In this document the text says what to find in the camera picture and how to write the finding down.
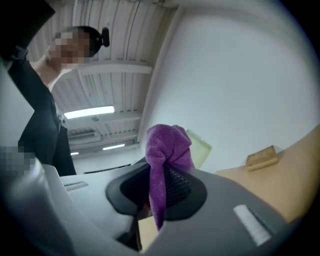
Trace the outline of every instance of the light green paper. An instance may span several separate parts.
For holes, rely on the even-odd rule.
[[[191,130],[186,130],[190,140],[192,141],[192,145],[190,146],[191,158],[194,163],[194,167],[200,169],[200,167],[204,164],[207,159],[210,151],[212,150],[212,146],[210,146],[207,142],[205,142],[202,138],[197,136]]]

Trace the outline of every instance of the white wall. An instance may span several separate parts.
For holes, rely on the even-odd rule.
[[[79,175],[86,172],[100,171],[132,164],[136,160],[138,160],[136,148],[125,150],[115,149],[113,152],[106,152],[106,154],[99,156],[74,159],[73,164],[76,174]]]
[[[285,35],[243,17],[187,10],[147,110],[140,156],[147,129],[159,123],[191,129],[212,145],[201,169],[213,173],[310,132],[320,123],[319,81],[305,45]]]

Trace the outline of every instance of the corrugated ceiling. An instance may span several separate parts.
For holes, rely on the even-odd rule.
[[[54,2],[55,15],[41,28],[29,46],[28,59],[37,61],[44,54],[54,35],[73,23],[75,1]],[[105,61],[134,61],[153,67],[167,28],[175,10],[157,4],[128,0],[80,0],[75,11],[75,26],[91,26],[99,32],[108,27],[110,47],[101,47],[87,63]],[[142,113],[152,73],[102,72],[82,75],[73,72],[60,79],[52,90],[63,112],[113,105],[115,113]],[[112,136],[139,131],[140,120],[97,122],[88,127],[75,127],[69,135],[91,131]],[[110,144],[130,141],[117,140]],[[87,145],[83,150],[90,151]]]

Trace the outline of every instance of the purple towel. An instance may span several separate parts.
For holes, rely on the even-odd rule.
[[[145,159],[151,166],[149,200],[152,215],[159,230],[166,209],[165,162],[195,167],[191,159],[192,144],[185,129],[178,125],[157,124],[147,132]]]

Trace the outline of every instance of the hair bun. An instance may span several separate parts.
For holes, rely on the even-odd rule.
[[[101,37],[102,37],[102,44],[103,44],[105,47],[109,47],[109,45],[110,45],[110,38],[109,38],[109,29],[108,29],[107,27],[104,27],[104,28],[102,29]]]

